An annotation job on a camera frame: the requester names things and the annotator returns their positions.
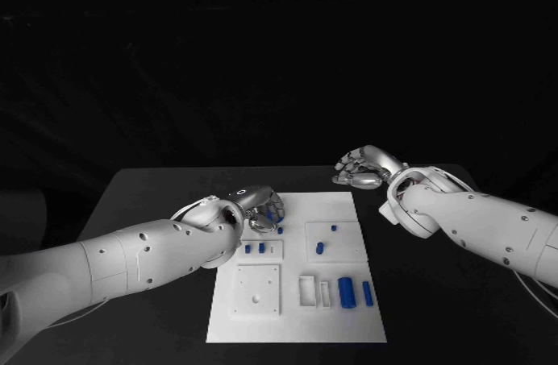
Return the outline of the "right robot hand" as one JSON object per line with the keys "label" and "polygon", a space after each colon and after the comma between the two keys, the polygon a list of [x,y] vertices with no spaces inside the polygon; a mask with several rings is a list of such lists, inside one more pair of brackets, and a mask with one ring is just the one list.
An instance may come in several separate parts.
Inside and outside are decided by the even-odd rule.
{"label": "right robot hand", "polygon": [[362,190],[378,189],[389,185],[395,177],[408,169],[408,163],[400,161],[381,148],[365,145],[349,151],[339,159],[332,182]]}

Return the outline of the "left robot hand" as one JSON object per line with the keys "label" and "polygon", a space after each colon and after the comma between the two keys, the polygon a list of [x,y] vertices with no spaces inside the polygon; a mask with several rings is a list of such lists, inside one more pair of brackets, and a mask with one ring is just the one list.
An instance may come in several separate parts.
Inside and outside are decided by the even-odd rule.
{"label": "left robot hand", "polygon": [[234,191],[226,200],[238,207],[250,229],[267,234],[274,232],[286,218],[286,207],[280,195],[268,185],[251,185]]}

